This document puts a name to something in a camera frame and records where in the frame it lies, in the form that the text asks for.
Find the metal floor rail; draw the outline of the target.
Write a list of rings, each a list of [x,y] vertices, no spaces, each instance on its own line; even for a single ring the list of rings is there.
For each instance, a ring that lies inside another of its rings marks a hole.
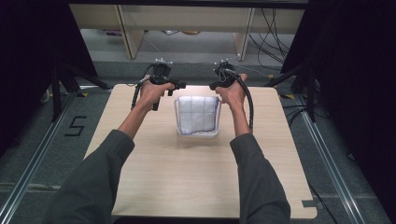
[[[313,138],[318,153],[323,160],[327,173],[329,174],[332,184],[346,210],[351,223],[366,224],[366,220],[362,215],[358,203],[353,197],[351,190],[347,186],[345,179],[340,173],[340,170],[337,167],[335,160],[332,157],[332,154],[318,129],[318,125],[312,120],[312,116],[307,111],[303,113],[303,120],[311,137]]]
[[[14,184],[12,191],[9,193],[7,199],[0,207],[0,224],[8,224],[13,218],[26,190],[28,189],[29,184],[35,176],[35,173],[44,160],[52,141],[59,131],[70,105],[73,103],[76,97],[77,95],[75,93],[68,93],[65,96],[59,116],[48,127],[44,137],[36,148],[35,153],[23,170],[21,177]]]

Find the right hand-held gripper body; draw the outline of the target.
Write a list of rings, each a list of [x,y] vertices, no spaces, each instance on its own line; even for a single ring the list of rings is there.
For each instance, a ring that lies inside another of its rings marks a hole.
[[[219,66],[214,70],[215,75],[218,77],[218,87],[228,88],[239,78],[235,72],[234,66],[227,61],[222,61]]]

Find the person's right hand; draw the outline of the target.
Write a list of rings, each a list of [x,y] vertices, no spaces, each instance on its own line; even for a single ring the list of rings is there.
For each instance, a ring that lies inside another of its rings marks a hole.
[[[243,88],[245,80],[248,78],[246,74],[241,74],[230,87],[216,87],[215,93],[219,95],[221,102],[228,105],[231,109],[243,108],[246,94]]]

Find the black curtain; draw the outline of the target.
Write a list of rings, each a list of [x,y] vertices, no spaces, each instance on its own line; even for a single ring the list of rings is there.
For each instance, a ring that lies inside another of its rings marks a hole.
[[[396,0],[304,0],[288,71],[334,18],[314,71],[328,112],[396,224]]]
[[[0,157],[21,133],[56,70],[94,77],[65,0],[0,0]]]

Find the light wooden desk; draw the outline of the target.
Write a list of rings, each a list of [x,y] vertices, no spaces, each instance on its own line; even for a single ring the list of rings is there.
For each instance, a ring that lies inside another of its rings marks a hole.
[[[301,9],[268,7],[156,7],[128,5],[70,6],[80,29],[119,30],[126,55],[136,57],[146,30],[232,33],[236,54],[245,59],[250,33],[269,30],[278,34],[297,32]]]

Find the black metal stand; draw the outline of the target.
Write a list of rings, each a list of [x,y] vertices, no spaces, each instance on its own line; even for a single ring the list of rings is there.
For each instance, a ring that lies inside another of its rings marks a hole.
[[[94,86],[97,86],[104,90],[109,90],[110,86],[105,82],[99,80],[95,76],[91,76],[89,73],[78,69],[77,67],[68,63],[57,63],[52,71],[51,75],[51,87],[52,87],[52,101],[53,101],[53,115],[52,122],[60,117],[62,112],[61,104],[61,86],[64,86],[67,92],[79,93],[80,86],[76,81],[76,77],[82,77],[83,79],[91,82]]]
[[[308,117],[312,122],[315,122],[315,114],[314,114],[314,99],[315,99],[315,74],[313,70],[310,68],[308,63],[302,63],[295,68],[292,68],[286,73],[281,74],[278,78],[271,80],[269,83],[265,84],[265,87],[274,87],[281,82],[295,77],[290,89],[294,93],[302,93],[303,90],[306,90],[307,93],[307,105],[306,111]]]

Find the person's left hand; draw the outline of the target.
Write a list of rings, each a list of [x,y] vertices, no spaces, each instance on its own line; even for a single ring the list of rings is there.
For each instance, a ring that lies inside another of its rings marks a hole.
[[[137,101],[135,107],[142,111],[149,112],[153,109],[153,106],[157,104],[163,97],[166,91],[172,90],[174,85],[172,83],[165,83],[162,85],[152,84],[150,81],[146,81],[140,90],[140,98]]]

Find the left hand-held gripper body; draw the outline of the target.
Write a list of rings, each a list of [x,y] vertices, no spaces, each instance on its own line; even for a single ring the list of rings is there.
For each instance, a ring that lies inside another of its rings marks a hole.
[[[163,58],[156,59],[155,63],[153,64],[152,75],[149,78],[150,83],[154,85],[163,85],[166,83],[171,83],[174,86],[174,88],[168,91],[167,93],[168,96],[172,96],[173,91],[178,86],[177,80],[169,77],[171,72],[171,67],[170,67],[171,64],[172,62],[165,61]]]

